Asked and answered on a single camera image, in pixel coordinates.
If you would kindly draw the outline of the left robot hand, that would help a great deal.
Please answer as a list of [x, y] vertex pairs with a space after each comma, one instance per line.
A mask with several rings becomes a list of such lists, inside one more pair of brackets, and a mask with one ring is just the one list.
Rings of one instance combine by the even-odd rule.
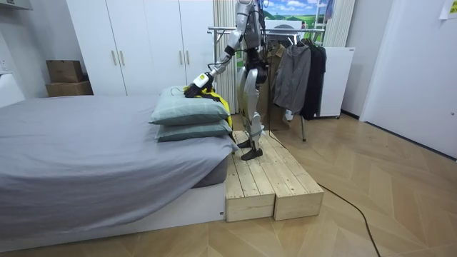
[[214, 77], [209, 73], [202, 73], [184, 89], [186, 98], [194, 98], [201, 94], [209, 93], [213, 88]]

